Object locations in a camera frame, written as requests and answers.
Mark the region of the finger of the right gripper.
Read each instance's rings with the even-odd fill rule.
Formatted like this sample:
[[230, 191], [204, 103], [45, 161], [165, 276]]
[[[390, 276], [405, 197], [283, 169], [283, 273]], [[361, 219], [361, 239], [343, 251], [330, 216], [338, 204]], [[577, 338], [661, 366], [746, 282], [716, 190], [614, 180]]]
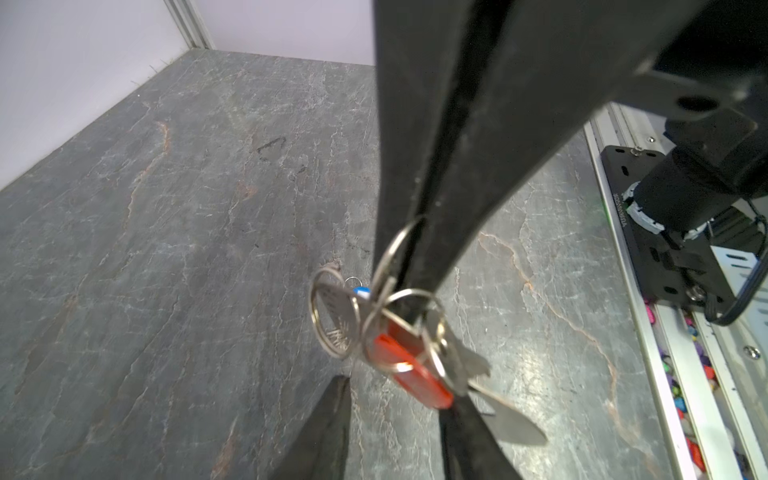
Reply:
[[480, 230], [480, 4], [373, 4], [380, 188], [374, 261], [407, 225], [400, 282], [443, 282]]

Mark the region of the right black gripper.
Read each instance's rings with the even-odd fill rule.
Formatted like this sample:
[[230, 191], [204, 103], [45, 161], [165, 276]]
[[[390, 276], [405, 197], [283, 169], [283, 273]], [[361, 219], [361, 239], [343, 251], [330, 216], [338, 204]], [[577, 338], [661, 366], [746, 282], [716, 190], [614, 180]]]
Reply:
[[476, 3], [402, 284], [436, 290], [487, 219], [605, 103], [691, 121], [755, 96], [767, 82], [767, 3], [704, 8]]

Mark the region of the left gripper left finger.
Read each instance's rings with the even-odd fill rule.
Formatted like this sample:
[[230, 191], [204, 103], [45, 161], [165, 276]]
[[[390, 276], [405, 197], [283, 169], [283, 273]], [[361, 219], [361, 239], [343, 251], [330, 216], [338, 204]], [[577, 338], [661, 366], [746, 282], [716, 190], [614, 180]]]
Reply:
[[350, 378], [334, 376], [269, 479], [343, 479], [351, 403]]

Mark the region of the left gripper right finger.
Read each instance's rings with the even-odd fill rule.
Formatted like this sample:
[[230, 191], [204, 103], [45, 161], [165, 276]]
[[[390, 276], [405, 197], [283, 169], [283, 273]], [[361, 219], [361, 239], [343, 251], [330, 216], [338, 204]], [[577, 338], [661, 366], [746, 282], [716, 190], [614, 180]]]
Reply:
[[468, 397], [440, 410], [439, 426], [445, 479], [522, 480]]

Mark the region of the metal keyring with shoe plate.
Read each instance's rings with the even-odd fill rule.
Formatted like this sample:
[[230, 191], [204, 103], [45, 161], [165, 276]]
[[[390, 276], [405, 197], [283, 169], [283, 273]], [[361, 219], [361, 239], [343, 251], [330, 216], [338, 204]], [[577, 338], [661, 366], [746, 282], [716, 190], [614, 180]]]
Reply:
[[545, 445], [548, 438], [533, 420], [479, 383], [479, 378], [489, 376], [490, 364], [455, 335], [436, 295], [420, 288], [398, 288], [395, 259], [420, 222], [414, 219], [406, 224], [385, 249], [366, 285], [371, 290], [369, 299], [345, 287], [346, 277], [339, 269], [326, 266], [316, 272], [309, 287], [308, 308], [320, 345], [340, 360], [359, 355], [367, 365], [391, 378], [396, 367], [373, 361], [368, 347], [389, 323], [403, 327], [423, 341], [427, 368], [454, 398], [478, 397], [489, 407], [481, 418], [497, 440]]

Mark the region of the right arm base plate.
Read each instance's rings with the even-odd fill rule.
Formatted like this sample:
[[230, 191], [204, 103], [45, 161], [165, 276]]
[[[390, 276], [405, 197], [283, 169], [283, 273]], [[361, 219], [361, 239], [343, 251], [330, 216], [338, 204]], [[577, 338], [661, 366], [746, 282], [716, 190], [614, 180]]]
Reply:
[[[742, 148], [720, 164], [691, 149], [668, 154], [609, 146], [600, 155], [642, 296], [700, 307], [718, 326], [746, 311], [767, 277], [767, 218], [727, 212], [767, 194], [767, 152]], [[746, 283], [732, 289], [712, 251], [753, 253]]]

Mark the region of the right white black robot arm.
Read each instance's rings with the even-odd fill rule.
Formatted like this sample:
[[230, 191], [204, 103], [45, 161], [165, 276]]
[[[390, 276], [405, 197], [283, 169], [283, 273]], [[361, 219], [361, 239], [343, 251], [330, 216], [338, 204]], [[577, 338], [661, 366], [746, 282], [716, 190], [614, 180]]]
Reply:
[[649, 299], [733, 323], [767, 264], [732, 293], [707, 222], [767, 193], [763, 1], [377, 1], [381, 141], [375, 254], [434, 292], [499, 207], [615, 102], [666, 118], [665, 156], [613, 171]]

